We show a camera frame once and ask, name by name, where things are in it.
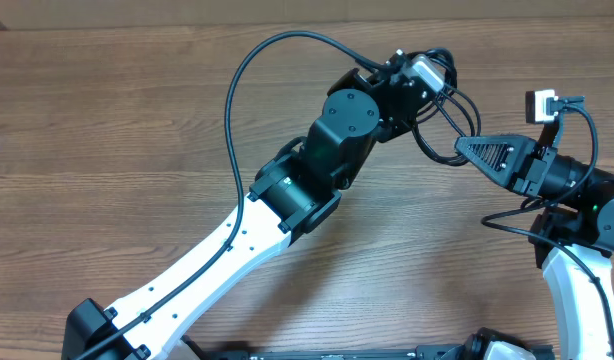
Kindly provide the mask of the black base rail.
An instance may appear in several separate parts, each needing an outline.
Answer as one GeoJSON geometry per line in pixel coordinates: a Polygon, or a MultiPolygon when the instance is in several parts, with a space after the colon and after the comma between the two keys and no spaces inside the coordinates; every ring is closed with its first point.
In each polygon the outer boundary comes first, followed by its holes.
{"type": "Polygon", "coordinates": [[[189,336],[181,338],[181,359],[206,360],[463,360],[537,359],[555,360],[552,345],[529,346],[520,339],[482,327],[463,344],[418,345],[409,349],[256,351],[246,342],[233,342],[219,350],[205,351],[189,336]]]}

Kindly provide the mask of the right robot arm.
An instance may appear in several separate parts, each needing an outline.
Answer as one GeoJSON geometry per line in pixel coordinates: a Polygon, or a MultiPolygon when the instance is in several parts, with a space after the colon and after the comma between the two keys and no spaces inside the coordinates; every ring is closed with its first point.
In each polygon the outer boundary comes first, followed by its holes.
{"type": "Polygon", "coordinates": [[[559,154],[557,135],[461,137],[458,154],[537,214],[524,236],[548,284],[564,359],[614,359],[614,175],[559,154]]]}

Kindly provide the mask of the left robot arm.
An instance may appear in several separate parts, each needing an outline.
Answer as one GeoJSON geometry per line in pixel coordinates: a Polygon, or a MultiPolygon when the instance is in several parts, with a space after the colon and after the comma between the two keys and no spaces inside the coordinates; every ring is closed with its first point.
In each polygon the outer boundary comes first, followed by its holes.
{"type": "Polygon", "coordinates": [[[307,135],[283,146],[207,238],[138,290],[67,317],[64,359],[166,359],[243,277],[313,231],[338,207],[376,143],[416,128],[454,84],[425,53],[396,55],[369,77],[352,69],[328,91],[307,135]]]}

